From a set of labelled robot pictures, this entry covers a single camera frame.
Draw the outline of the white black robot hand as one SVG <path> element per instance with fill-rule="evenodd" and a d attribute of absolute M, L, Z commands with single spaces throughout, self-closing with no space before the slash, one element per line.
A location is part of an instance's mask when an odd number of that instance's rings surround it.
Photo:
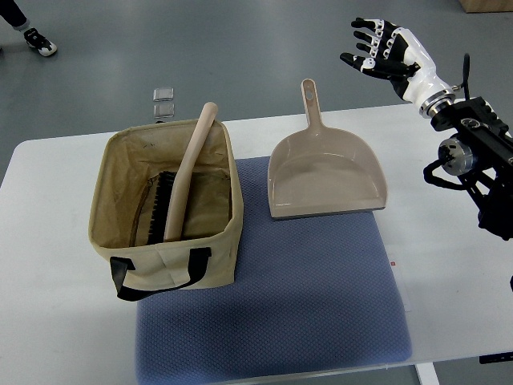
<path fill-rule="evenodd" d="M 425 117 L 454 102 L 452 86 L 438 76 L 434 60 L 409 29 L 372 18 L 356 18 L 351 26 L 362 54 L 344 52 L 340 54 L 342 62 L 364 75 L 390 82 L 396 95 Z"/>

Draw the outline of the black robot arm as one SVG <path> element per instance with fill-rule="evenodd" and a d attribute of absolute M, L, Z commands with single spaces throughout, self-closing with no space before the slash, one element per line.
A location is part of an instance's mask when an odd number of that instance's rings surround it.
<path fill-rule="evenodd" d="M 451 91 L 431 96 L 420 112 L 437 132 L 456 133 L 438 146 L 438 159 L 423 170 L 428 184 L 465 191 L 479 209 L 479 228 L 512 239 L 512 137 L 487 102 L 471 98 L 469 54 L 463 59 L 463 81 Z"/>

